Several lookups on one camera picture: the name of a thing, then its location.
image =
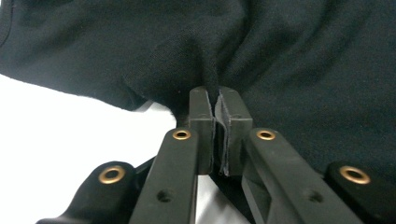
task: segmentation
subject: black garment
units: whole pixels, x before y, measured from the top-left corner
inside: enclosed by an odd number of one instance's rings
[[[315,169],[351,161],[396,183],[391,0],[6,0],[0,74],[178,118],[192,88],[214,103],[227,86]]]

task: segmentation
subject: screw hole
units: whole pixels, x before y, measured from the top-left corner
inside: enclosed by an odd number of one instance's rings
[[[174,199],[174,192],[170,189],[162,189],[157,194],[158,201],[162,203],[170,203]]]
[[[125,176],[125,170],[118,166],[110,166],[107,167],[101,174],[99,174],[98,178],[102,184],[114,184],[122,180]]]
[[[273,140],[275,139],[275,134],[269,131],[261,130],[257,132],[257,136],[262,140]]]
[[[178,130],[173,133],[173,137],[177,140],[186,140],[191,137],[191,133],[187,130]]]
[[[308,189],[304,195],[311,203],[323,203],[323,196],[315,190]]]
[[[340,168],[340,174],[350,182],[365,185],[371,182],[370,176],[361,169],[352,166],[343,166]]]

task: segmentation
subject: black plastic part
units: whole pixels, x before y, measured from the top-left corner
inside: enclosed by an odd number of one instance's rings
[[[246,149],[242,187],[256,223],[361,223],[280,133],[254,129]]]
[[[347,180],[342,167],[354,167],[368,175],[367,184]],[[339,161],[329,165],[325,180],[365,223],[396,223],[396,187],[367,168]]]
[[[104,184],[99,175],[108,167],[125,171],[120,181]],[[67,210],[59,217],[45,218],[37,224],[122,224],[127,223],[137,200],[135,169],[132,165],[112,161],[97,167],[79,187]]]
[[[177,140],[173,135],[179,131],[188,131],[190,138]],[[184,128],[168,132],[129,223],[194,223],[197,161],[197,132]]]
[[[205,87],[190,91],[189,126],[199,134],[198,174],[208,175],[213,165],[215,119]]]
[[[151,169],[152,163],[154,163],[155,157],[151,158],[148,161],[145,161],[143,164],[139,165],[136,170],[136,175],[134,178],[134,189],[136,190],[137,196],[140,195],[143,186],[146,183],[146,179],[149,175],[149,170]]]
[[[241,186],[241,179],[234,176],[219,175],[219,167],[214,166],[213,173],[210,174],[213,182],[219,190],[228,198],[230,203],[247,219],[251,224],[255,224],[253,215],[250,212],[248,201]]]
[[[227,176],[242,175],[242,142],[253,127],[253,119],[239,93],[227,87],[220,88],[215,115],[217,123],[224,129],[221,171]]]

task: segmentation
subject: white background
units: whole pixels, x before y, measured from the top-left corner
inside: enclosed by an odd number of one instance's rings
[[[158,104],[136,112],[0,75],[0,220],[59,216],[97,166],[137,167],[175,128]],[[247,223],[208,176],[199,177],[197,223]]]

